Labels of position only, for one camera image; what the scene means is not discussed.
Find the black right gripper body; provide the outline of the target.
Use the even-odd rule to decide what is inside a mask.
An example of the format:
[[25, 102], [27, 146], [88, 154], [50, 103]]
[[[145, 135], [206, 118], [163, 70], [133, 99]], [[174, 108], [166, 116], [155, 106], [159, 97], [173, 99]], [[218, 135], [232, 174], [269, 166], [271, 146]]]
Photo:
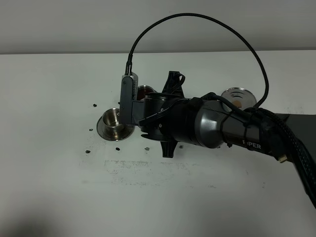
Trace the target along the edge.
[[170, 93], [150, 93], [138, 120], [142, 137], [161, 143], [197, 143], [195, 120], [198, 99]]

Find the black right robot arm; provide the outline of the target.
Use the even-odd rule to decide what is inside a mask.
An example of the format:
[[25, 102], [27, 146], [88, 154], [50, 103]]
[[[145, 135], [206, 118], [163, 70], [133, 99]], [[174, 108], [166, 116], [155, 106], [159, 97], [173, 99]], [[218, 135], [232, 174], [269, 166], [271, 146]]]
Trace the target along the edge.
[[239, 146], [291, 162], [312, 203], [316, 201], [316, 118], [276, 114], [263, 108], [239, 109], [224, 97], [208, 93], [183, 96], [185, 77], [171, 73], [161, 93], [144, 99], [138, 125], [143, 137], [160, 141], [164, 157], [173, 157], [177, 143], [210, 149]]

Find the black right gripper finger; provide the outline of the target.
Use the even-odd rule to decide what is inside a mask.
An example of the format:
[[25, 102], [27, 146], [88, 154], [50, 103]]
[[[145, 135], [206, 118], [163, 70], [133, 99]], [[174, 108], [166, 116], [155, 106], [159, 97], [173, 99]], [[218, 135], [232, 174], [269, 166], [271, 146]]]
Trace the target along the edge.
[[162, 90], [163, 97], [184, 98], [182, 85], [186, 77], [179, 71], [169, 71], [167, 81]]
[[175, 148], [177, 147], [176, 140], [160, 141], [163, 158], [172, 158]]

